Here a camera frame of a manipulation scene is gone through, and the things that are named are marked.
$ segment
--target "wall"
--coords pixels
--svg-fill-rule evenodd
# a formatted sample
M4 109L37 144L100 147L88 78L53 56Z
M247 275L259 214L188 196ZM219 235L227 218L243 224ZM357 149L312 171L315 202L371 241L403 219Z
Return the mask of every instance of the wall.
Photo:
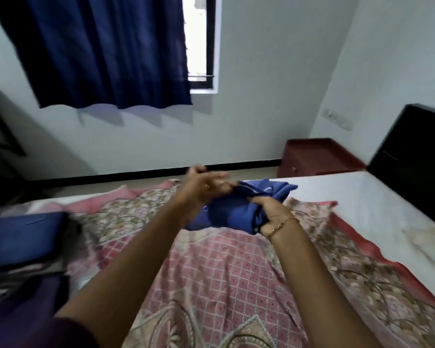
M334 138L369 162L408 103L435 107L435 0L360 0L319 110L354 128L318 116L311 137Z
M0 110L29 179L280 158L309 135L358 0L224 0L219 93L193 108L39 109L0 27Z

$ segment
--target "hand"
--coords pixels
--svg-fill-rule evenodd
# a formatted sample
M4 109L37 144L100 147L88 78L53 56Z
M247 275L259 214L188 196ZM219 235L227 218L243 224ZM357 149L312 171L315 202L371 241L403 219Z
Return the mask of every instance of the hand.
M174 196L174 201L186 211L188 221L194 219L212 199L232 192L238 182L227 181L228 177L228 172L208 172L202 165L188 170L182 187Z
M295 199L290 198L288 205L293 204ZM261 234L266 238L281 222L284 222L288 218L294 217L290 209L271 197L254 197L250 199L250 202L262 205L269 222L261 226Z

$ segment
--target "nightstand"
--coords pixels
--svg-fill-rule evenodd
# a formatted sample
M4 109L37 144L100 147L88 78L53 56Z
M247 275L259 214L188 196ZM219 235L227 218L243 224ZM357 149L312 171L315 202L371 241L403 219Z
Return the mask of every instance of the nightstand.
M278 178L363 171L366 165L330 138L289 139Z

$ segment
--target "blue curtain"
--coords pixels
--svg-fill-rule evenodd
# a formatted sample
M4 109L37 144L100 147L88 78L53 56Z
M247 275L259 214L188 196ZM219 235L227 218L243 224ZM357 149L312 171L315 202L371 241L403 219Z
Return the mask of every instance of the blue curtain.
M0 0L40 104L191 105L182 0Z

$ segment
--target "floral blanket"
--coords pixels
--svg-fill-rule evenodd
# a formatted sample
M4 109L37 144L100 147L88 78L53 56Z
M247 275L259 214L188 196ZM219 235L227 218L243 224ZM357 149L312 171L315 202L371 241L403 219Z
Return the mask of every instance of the floral blanket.
M177 187L169 182L148 191L120 189L64 207L84 225L85 250L69 266L72 287L77 290L105 267ZM354 308L385 347L435 347L435 298L416 291L422 286L417 280L402 281L396 267L361 249L331 214L334 206L297 202L292 213ZM417 299L410 292L423 295ZM124 346L309 345L269 241L208 228L180 231Z

